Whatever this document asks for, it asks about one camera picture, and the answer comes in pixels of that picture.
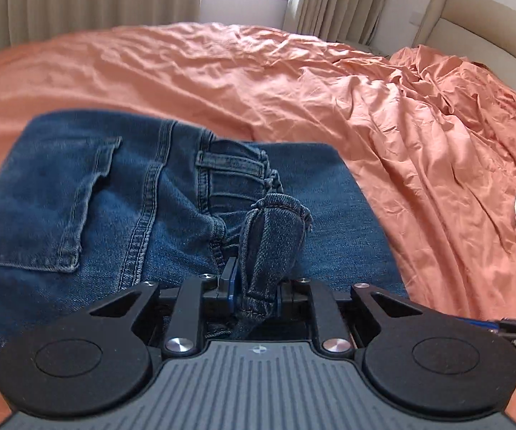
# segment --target gray ribbed panel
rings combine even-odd
[[[516,425],[501,414],[455,423],[404,414],[373,394],[353,364],[324,359],[306,342],[213,341],[201,356],[167,362],[148,391],[111,413],[65,422],[18,414],[2,428],[512,430]]]

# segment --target black mechanical device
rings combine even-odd
[[[140,283],[11,340],[5,430],[516,429],[516,321],[444,315],[366,283],[280,284],[245,341],[236,259],[180,288]]]

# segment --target jeans leg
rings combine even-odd
[[[240,232],[242,295],[233,339],[247,337],[271,315],[278,284],[289,276],[311,226],[310,211],[289,195],[269,193],[252,206]]]

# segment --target orange bed sheet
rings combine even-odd
[[[0,164],[36,114],[107,108],[333,145],[414,301],[516,317],[516,93],[427,47],[390,61],[259,27],[72,34],[0,54]],[[9,411],[0,397],[0,421]],[[508,412],[516,420],[516,393]]]

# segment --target silver screw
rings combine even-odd
[[[345,353],[351,349],[351,344],[343,338],[326,339],[322,347],[330,353]]]
[[[187,353],[194,347],[194,343],[186,338],[171,338],[164,346],[173,353]]]

